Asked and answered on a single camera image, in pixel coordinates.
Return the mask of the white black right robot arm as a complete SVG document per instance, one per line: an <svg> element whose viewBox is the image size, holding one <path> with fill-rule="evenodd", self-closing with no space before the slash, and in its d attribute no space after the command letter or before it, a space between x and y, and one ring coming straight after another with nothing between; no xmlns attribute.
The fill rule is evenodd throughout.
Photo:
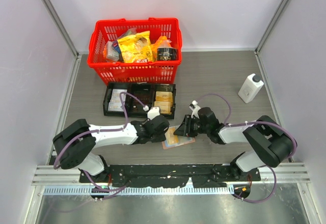
<svg viewBox="0 0 326 224"><path fill-rule="evenodd" d="M268 116L242 124L223 124L209 107L193 111L184 117L174 135L196 137L205 134L215 144L248 143L251 150L243 152L230 163L230 175L243 180L248 173L261 166L277 167L291 157L297 142L281 126Z"/></svg>

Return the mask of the pink leather card holder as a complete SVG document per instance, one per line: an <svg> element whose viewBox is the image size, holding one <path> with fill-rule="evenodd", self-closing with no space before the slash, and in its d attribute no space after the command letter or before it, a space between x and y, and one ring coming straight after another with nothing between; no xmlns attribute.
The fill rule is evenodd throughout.
<svg viewBox="0 0 326 224"><path fill-rule="evenodd" d="M166 140L162 142L163 149L166 150L195 142L195 138L193 137L174 135L174 132L177 128L178 126L172 126L165 133Z"/></svg>

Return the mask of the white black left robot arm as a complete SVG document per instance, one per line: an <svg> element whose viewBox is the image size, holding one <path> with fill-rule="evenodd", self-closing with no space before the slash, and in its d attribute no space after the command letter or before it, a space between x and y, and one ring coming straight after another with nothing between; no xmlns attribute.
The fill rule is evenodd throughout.
<svg viewBox="0 0 326 224"><path fill-rule="evenodd" d="M118 126L96 126L78 119L53 138L57 153L53 168L86 171L97 182L109 175L105 160L92 153L93 149L112 145L160 143L166 140L169 121L162 115L145 121L131 121Z"/></svg>

